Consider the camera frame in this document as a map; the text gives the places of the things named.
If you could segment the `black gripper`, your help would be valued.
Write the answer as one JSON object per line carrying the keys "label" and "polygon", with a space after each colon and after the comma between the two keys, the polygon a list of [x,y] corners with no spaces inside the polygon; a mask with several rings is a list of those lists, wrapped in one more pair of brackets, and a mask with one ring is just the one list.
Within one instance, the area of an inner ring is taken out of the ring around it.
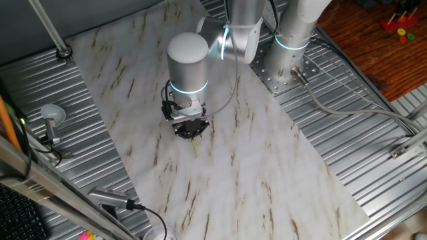
{"label": "black gripper", "polygon": [[191,135],[201,135],[210,126],[206,119],[194,119],[172,125],[174,134],[183,139],[190,139]]}

